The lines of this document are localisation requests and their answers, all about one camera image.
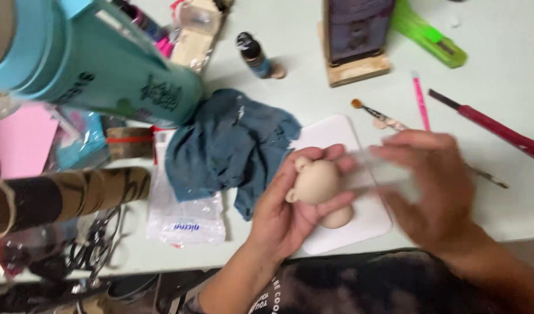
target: phone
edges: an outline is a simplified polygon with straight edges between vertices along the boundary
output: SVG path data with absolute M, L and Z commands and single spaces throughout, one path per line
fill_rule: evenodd
M 380 55 L 396 0 L 323 0 L 324 50 L 332 67 Z

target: blue cloth rag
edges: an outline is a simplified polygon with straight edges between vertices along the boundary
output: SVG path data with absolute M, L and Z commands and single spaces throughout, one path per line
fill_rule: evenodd
M 284 110 L 234 89 L 215 91 L 166 149 L 166 175 L 176 198 L 193 201 L 237 187 L 234 206 L 249 221 L 300 129 Z

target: hand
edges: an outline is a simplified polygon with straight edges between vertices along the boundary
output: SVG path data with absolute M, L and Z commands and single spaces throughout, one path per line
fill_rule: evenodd
M 397 223 L 413 242 L 445 256 L 470 250 L 475 238 L 482 238 L 483 232 L 471 219 L 473 182 L 455 138 L 406 130 L 385 139 L 383 146 L 370 147 L 370 151 L 409 168 L 414 175 L 422 192 L 416 204 L 409 204 L 392 189 L 380 190 Z
M 291 153 L 257 201 L 251 233 L 246 243 L 261 250 L 266 258 L 280 262 L 302 246 L 321 218 L 352 203 L 355 198 L 352 191 L 341 192 L 317 206 L 300 201 L 290 204 L 285 200 L 296 180 L 296 159 L 305 156 L 310 160 L 336 160 L 341 173 L 345 174 L 354 169 L 355 162 L 349 156 L 339 159 L 344 152 L 344 146 L 337 144 L 326 149 L 307 147 Z

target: red handle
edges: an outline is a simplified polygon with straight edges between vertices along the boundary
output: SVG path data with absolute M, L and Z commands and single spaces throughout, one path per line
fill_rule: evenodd
M 470 106 L 461 106 L 458 108 L 458 112 L 461 116 L 498 135 L 500 138 L 506 140 L 517 149 L 534 158 L 534 140 L 524 137 L 500 122 L 485 116 L 477 110 L 474 110 Z

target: bear ear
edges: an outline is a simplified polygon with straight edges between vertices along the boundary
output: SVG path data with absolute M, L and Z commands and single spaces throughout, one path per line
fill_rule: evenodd
M 286 201 L 289 203 L 294 203 L 298 201 L 298 198 L 296 197 L 296 189 L 292 188 L 288 193 L 286 194 Z
M 307 157 L 299 157 L 298 159 L 296 159 L 296 161 L 294 162 L 294 166 L 296 167 L 296 171 L 298 171 L 298 173 L 304 171 L 304 168 L 306 166 L 309 166 L 312 164 L 312 161 L 309 160 Z

